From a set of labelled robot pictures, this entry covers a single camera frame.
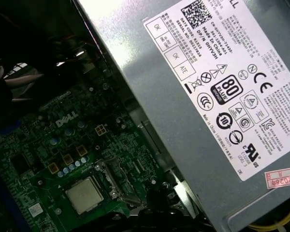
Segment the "yellow wire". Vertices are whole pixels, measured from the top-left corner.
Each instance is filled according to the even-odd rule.
[[[280,222],[278,222],[278,223],[276,223],[274,225],[270,225],[270,226],[260,226],[260,225],[251,224],[251,225],[249,225],[249,227],[251,229],[255,230],[255,231],[258,231],[258,232],[268,232],[268,231],[277,230],[277,225],[284,226],[288,222],[290,222],[290,212]]]

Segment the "qr code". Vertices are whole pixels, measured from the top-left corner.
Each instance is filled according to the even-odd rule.
[[[196,29],[198,26],[213,18],[203,3],[203,0],[194,1],[192,4],[183,8],[182,13],[193,29]]]

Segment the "green circuit board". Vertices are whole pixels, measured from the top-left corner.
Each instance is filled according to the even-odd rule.
[[[129,205],[145,206],[151,176],[163,176],[105,75],[20,121],[0,135],[0,175],[33,232],[71,231],[112,211],[129,215]]]

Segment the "red sticker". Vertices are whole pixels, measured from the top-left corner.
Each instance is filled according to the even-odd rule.
[[[268,189],[280,188],[290,185],[290,168],[265,173]]]

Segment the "power supply label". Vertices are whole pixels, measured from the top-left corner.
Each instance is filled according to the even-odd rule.
[[[241,180],[290,152],[290,72],[243,0],[182,0],[144,27]]]

